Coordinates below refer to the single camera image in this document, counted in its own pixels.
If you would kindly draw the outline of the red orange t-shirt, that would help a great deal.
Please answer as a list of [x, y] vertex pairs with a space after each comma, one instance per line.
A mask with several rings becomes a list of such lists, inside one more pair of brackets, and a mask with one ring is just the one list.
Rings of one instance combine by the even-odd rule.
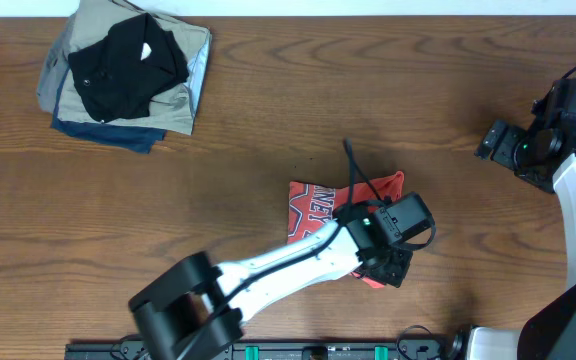
[[[401, 171], [396, 172], [383, 178], [371, 180], [371, 184], [377, 190], [377, 195], [385, 197], [394, 197], [398, 200], [402, 196], [404, 174]], [[289, 192], [289, 220], [288, 220], [288, 238], [287, 243], [301, 241], [309, 237], [328, 221], [334, 220], [340, 215], [337, 214], [338, 208], [346, 205], [349, 191], [353, 191], [352, 202], [353, 210], [351, 215], [356, 224], [351, 225], [350, 231], [357, 230], [360, 237], [360, 245], [372, 246], [377, 249], [393, 250], [387, 244], [384, 232], [378, 226], [379, 224], [372, 218], [372, 213], [377, 211], [379, 206], [361, 205], [360, 202], [369, 200], [378, 200], [367, 183], [357, 183], [351, 187], [329, 188], [322, 185], [308, 184], [302, 182], [290, 182]], [[347, 274], [356, 279], [360, 279], [371, 288], [380, 289], [387, 285], [399, 287], [403, 281], [402, 274], [397, 273], [400, 270], [407, 270], [400, 265], [394, 264], [395, 274], [379, 278], [377, 268], [373, 268], [372, 273], [368, 270], [358, 267]]]

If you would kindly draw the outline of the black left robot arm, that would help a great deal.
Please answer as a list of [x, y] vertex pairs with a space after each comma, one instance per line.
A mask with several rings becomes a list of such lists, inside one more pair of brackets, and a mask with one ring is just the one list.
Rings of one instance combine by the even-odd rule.
[[150, 357], [211, 359], [269, 305], [350, 273], [400, 286], [411, 238], [433, 226], [403, 202], [368, 207], [344, 208], [304, 239], [257, 257], [214, 265], [199, 252], [176, 263], [128, 303]]

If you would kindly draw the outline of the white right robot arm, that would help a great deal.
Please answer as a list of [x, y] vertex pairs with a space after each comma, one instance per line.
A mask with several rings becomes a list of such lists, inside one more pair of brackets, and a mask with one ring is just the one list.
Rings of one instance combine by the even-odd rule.
[[478, 157], [490, 159], [558, 198], [566, 249], [566, 289], [519, 330], [473, 327], [466, 359], [576, 359], [576, 125], [560, 123], [528, 132], [493, 123]]

